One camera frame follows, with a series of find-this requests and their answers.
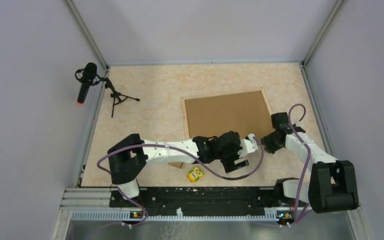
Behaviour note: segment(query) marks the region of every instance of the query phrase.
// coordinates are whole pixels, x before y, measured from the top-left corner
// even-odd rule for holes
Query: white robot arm
[[[359,205],[356,174],[354,165],[348,160],[338,160],[318,147],[305,133],[304,129],[292,127],[303,140],[293,133],[288,121],[288,114],[280,112],[271,115],[275,131],[261,139],[265,151],[274,154],[281,148],[292,151],[305,163],[310,149],[307,168],[311,172],[310,182],[304,182],[299,192],[299,200],[309,203],[316,213],[336,212],[356,209]],[[278,198],[295,199],[299,180],[293,178],[279,179],[275,192]]]
[[[194,158],[204,164],[220,160],[224,171],[230,173],[248,165],[248,160],[235,163],[236,160],[256,152],[259,148],[254,134],[240,139],[237,132],[227,132],[219,137],[197,136],[188,140],[175,142],[158,142],[141,139],[139,134],[132,134],[108,150],[114,152],[124,147],[143,144],[130,151],[122,151],[109,157],[111,181],[117,185],[129,198],[137,197],[140,193],[138,174],[146,164],[164,164],[173,162],[197,163]]]
[[[308,170],[311,172],[313,164],[322,162],[325,164],[334,164],[337,159],[327,152],[323,151],[319,146],[317,146],[313,140],[309,138],[307,133],[298,132],[299,136],[304,140],[304,143],[308,145],[311,149],[310,162],[308,164]],[[298,156],[299,160],[302,163],[306,162],[308,151],[304,143],[301,143],[295,134],[286,135],[285,148],[292,151],[295,155]],[[298,179],[290,179],[283,182],[283,194],[287,198],[294,199],[297,196],[298,191]],[[304,182],[299,193],[299,200],[304,203],[310,203],[309,201],[309,182]]]

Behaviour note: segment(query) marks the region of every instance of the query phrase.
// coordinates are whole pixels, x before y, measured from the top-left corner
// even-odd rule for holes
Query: cork board
[[[274,131],[264,90],[188,97],[183,106],[187,138],[234,131],[241,138],[253,133],[261,139]]]

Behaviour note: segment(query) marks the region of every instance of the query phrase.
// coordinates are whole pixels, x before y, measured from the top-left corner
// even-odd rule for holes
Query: table surface
[[[287,112],[296,103],[304,104],[307,113],[300,126],[323,148],[298,63],[113,66],[109,78],[116,90],[140,101],[128,99],[117,105],[111,118],[113,99],[111,91],[105,90],[83,174],[83,187],[111,185],[110,175],[98,169],[96,163],[109,148],[132,133],[158,142],[185,140],[183,97],[264,89],[273,113]],[[298,108],[294,110],[292,121],[298,120],[302,112]],[[208,166],[221,175],[238,177],[252,171],[260,155],[260,150],[248,155],[249,166],[228,174],[220,161]],[[108,161],[102,166],[108,168]],[[137,177],[138,183],[142,187],[273,186],[277,179],[299,178],[304,165],[289,150],[281,149],[275,154],[265,152],[259,170],[245,179],[228,181],[204,170],[205,176],[191,183],[187,174],[193,166],[185,163],[180,169],[166,163],[147,164]]]

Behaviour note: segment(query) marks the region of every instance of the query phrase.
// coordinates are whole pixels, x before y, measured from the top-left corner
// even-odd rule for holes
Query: yellow toy
[[[204,172],[201,170],[200,167],[196,166],[192,170],[189,171],[187,174],[187,178],[191,183],[194,183],[198,181],[200,178],[204,176]]]

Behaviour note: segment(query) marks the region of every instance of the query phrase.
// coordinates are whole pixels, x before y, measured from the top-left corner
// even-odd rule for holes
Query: tripod stand
[[[112,111],[111,111],[111,118],[113,118],[113,116],[114,116],[114,107],[116,106],[116,105],[118,105],[118,104],[121,104],[122,102],[124,102],[124,101],[126,101],[127,99],[133,99],[133,100],[136,100],[136,101],[140,101],[140,99],[139,98],[134,98],[134,97],[131,97],[131,96],[127,96],[127,95],[124,95],[124,94],[121,94],[120,92],[118,92],[118,91],[116,91],[116,89],[114,88],[114,86],[113,86],[113,83],[110,81],[110,79],[109,78],[107,78],[107,77],[100,77],[99,78],[99,81],[100,82],[105,82],[105,85],[104,85],[104,87],[106,88],[106,89],[111,89],[111,91],[112,91],[112,93],[111,93],[111,98],[113,99],[112,100]]]

